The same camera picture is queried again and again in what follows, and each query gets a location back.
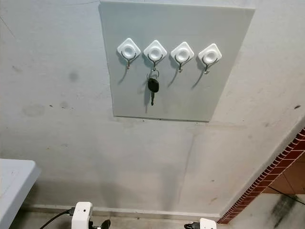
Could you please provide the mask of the grey wall board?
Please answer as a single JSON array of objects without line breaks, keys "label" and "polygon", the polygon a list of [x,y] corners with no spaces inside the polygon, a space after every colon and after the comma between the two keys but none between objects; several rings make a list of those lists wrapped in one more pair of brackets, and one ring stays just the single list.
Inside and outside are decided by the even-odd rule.
[{"label": "grey wall board", "polygon": [[[99,11],[115,116],[199,122],[212,119],[255,9],[103,1]],[[142,53],[126,70],[126,61],[116,48],[128,37]],[[153,63],[143,51],[154,40],[166,49],[167,57],[156,65],[159,92],[150,105],[147,78]],[[170,52],[182,42],[190,45],[195,57],[178,73],[179,64]],[[212,43],[220,49],[222,59],[204,74],[204,64],[197,55]]]}]

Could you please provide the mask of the red brick pattern partition edge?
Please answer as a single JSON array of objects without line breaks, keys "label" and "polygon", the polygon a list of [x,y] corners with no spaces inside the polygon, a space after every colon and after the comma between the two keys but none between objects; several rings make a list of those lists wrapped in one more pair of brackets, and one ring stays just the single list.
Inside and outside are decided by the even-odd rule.
[{"label": "red brick pattern partition edge", "polygon": [[217,223],[229,223],[269,187],[288,167],[305,153],[305,128],[302,128],[281,153],[279,153],[259,176],[247,187],[244,193],[217,220]]}]

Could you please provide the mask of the brown partition panel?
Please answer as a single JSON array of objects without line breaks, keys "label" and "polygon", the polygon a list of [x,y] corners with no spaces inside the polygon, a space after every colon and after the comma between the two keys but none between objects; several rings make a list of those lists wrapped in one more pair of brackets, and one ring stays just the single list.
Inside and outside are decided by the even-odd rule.
[{"label": "brown partition panel", "polygon": [[305,194],[305,159],[294,162],[263,193]]}]

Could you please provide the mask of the white adhesive wall hook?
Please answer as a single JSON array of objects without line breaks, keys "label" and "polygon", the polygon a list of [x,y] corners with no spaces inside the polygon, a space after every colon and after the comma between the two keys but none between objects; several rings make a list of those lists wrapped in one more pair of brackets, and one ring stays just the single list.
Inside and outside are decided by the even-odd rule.
[{"label": "white adhesive wall hook", "polygon": [[156,65],[167,57],[167,51],[158,40],[154,40],[143,51],[144,57],[152,62],[152,72],[157,71]]},{"label": "white adhesive wall hook", "polygon": [[183,66],[195,57],[194,51],[187,42],[180,43],[170,52],[170,56],[179,64],[178,73],[181,73]]},{"label": "white adhesive wall hook", "polygon": [[117,46],[116,51],[126,61],[126,70],[130,69],[131,62],[142,53],[139,46],[129,37]]},{"label": "white adhesive wall hook", "polygon": [[215,43],[210,44],[204,50],[200,51],[197,55],[198,60],[204,64],[204,74],[208,74],[209,68],[218,63],[222,59],[222,53]]}]

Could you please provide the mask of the white skirting board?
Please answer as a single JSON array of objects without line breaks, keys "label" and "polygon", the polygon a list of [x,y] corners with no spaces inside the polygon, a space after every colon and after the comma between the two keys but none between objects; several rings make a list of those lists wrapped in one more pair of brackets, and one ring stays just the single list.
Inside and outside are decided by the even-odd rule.
[{"label": "white skirting board", "polygon": [[[69,206],[63,205],[22,205],[21,209],[32,212],[62,212]],[[92,207],[93,216],[113,216],[113,217],[132,217],[146,219],[175,219],[175,220],[198,220],[200,218],[219,220],[220,214],[206,214],[200,212],[178,212],[178,211],[151,211],[128,208],[103,208]]]}]

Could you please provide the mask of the white folding table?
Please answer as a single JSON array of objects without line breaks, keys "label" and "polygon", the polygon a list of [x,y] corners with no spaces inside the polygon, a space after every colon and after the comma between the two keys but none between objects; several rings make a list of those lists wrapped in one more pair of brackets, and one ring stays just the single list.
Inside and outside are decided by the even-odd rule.
[{"label": "white folding table", "polygon": [[0,229],[9,229],[40,173],[33,160],[0,159]]}]

